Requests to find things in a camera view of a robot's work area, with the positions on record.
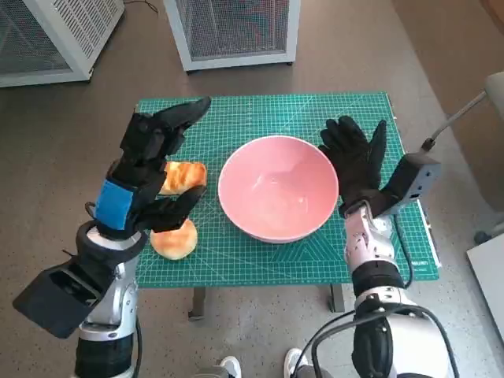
cable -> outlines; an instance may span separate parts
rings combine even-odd
[[[468,102],[462,109],[460,109],[454,115],[449,117],[441,126],[439,126],[435,130],[435,132],[432,133],[432,135],[429,138],[427,138],[424,141],[424,143],[422,144],[421,150],[423,150],[424,152],[429,152],[433,148],[433,146],[435,145],[435,140],[437,139],[439,134],[444,132],[457,119],[459,119],[464,114],[466,114],[468,111],[470,111],[474,106],[476,106],[480,102],[482,102],[485,97],[487,97],[487,92],[483,91],[479,95],[477,95],[475,98],[473,98],[470,102]]]
[[[159,14],[158,8],[154,4],[152,4],[151,2],[148,2],[147,0],[128,0],[128,1],[124,2],[124,4],[133,4],[135,2],[145,2],[149,6],[149,8],[152,9],[153,12],[155,12],[156,14]]]
[[[95,208],[96,208],[96,205],[94,202],[84,203],[84,209],[86,209],[87,215],[89,215],[93,219],[95,219]]]
[[[70,256],[71,258],[74,258],[76,255],[75,254],[71,254],[70,252],[68,252],[67,250],[61,250],[61,252],[67,254],[68,256]]]
[[[136,351],[136,365],[135,370],[133,370],[132,378],[138,378],[140,373],[140,365],[142,364],[142,328],[140,327],[140,320],[138,316],[136,317],[135,328],[136,328],[137,351]]]
[[[408,252],[408,250],[406,249],[406,244],[404,243],[404,238],[402,237],[402,231],[401,228],[399,227],[398,215],[394,214],[392,218],[394,219],[394,225],[399,239],[399,244],[401,244],[401,249],[402,252],[404,253],[404,258],[406,259],[406,263],[408,264],[409,278],[406,284],[404,285],[404,288],[407,289],[408,287],[411,286],[411,283],[413,282],[415,276],[415,270],[413,269],[413,263],[411,261],[410,252]]]
[[[365,324],[370,321],[375,321],[376,319],[380,319],[381,317],[387,317],[389,315],[392,315],[393,313],[397,313],[399,311],[404,311],[404,310],[416,310],[419,312],[422,312],[426,314],[438,327],[439,332],[441,333],[441,336],[443,337],[444,343],[447,347],[447,352],[448,352],[448,358],[450,359],[451,363],[451,368],[454,372],[454,378],[460,378],[460,374],[458,372],[457,368],[457,362],[455,361],[455,356],[454,356],[454,351],[451,347],[450,340],[448,339],[448,334],[445,331],[443,325],[439,321],[439,319],[430,311],[429,309],[426,309],[422,306],[414,306],[414,305],[399,305],[393,309],[389,309],[380,313],[370,313],[367,315],[364,315],[363,317],[349,321],[348,323],[338,325],[334,328],[329,329],[328,331],[324,332],[323,334],[319,335],[314,341],[313,341],[313,346],[312,346],[312,360],[313,360],[313,369],[315,370],[315,377],[316,378],[323,378],[322,376],[322,371],[321,371],[321,366],[319,365],[318,362],[318,355],[317,355],[317,349],[318,346],[327,338],[335,335],[336,333],[339,333],[341,331],[344,331],[348,328],[353,328],[356,327],[360,324]]]
[[[308,350],[309,346],[312,345],[312,342],[315,340],[315,338],[317,336],[319,336],[319,334],[325,329],[327,328],[329,325],[335,323],[336,321],[339,321],[340,319],[343,319],[344,317],[348,317],[349,315],[352,315],[355,313],[355,310],[352,309],[351,311],[348,311],[346,313],[344,313],[343,315],[339,315],[338,317],[335,317],[334,319],[331,319],[330,321],[328,321],[326,324],[324,324],[322,327],[320,327],[318,329],[317,332],[315,332],[315,334],[312,336],[312,338],[308,341],[308,343],[306,343],[305,347],[303,348],[301,354],[299,355],[299,358],[298,358],[298,361],[296,362],[296,366],[294,367],[294,371],[292,372],[291,374],[291,378],[295,378],[296,375],[298,374],[298,369],[299,369],[299,364],[301,364],[301,360],[302,360],[302,356],[304,356],[306,354],[306,351]]]

white sneaker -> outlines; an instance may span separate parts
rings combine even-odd
[[[292,348],[287,352],[287,356],[285,356],[285,361],[283,363],[283,378],[291,377],[291,374],[294,372],[294,368],[298,363],[298,358],[301,355],[301,352],[302,351],[298,348]],[[308,365],[306,356],[302,356],[301,362],[299,362],[299,368],[304,365]]]
[[[228,370],[228,373],[235,378],[242,378],[242,368],[240,367],[239,361],[236,357],[227,356],[220,362],[219,365]]]

metal table leg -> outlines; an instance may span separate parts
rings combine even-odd
[[[329,311],[332,313],[344,313],[345,302],[343,301],[343,288],[341,285],[329,285],[331,295],[328,300]]]
[[[189,311],[189,321],[200,321],[205,317],[206,287],[195,287],[192,296],[192,310]]]

bread roll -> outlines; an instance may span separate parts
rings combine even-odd
[[[181,195],[198,185],[206,185],[206,167],[203,163],[169,161],[165,167],[166,180],[160,195]]]
[[[195,250],[198,232],[195,224],[186,219],[182,227],[174,231],[150,232],[150,244],[163,258],[180,260]]]

green cutting mat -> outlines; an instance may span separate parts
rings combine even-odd
[[[153,113],[194,98],[146,99],[137,111]],[[320,143],[328,118],[352,116],[370,137],[385,119],[387,155],[384,182],[403,154],[388,96],[383,92],[216,97],[210,111],[186,132],[178,161],[201,161],[208,169],[208,191],[191,214],[198,247],[182,261],[168,261],[150,245],[140,255],[140,287],[208,287],[350,282],[343,260],[345,231],[337,214],[311,236],[288,244],[252,239],[224,215],[217,197],[221,168],[234,150],[264,135],[293,135]],[[437,268],[417,203],[405,208],[399,223],[412,255],[417,280],[435,280]],[[397,236],[392,238],[401,273],[407,276]]]

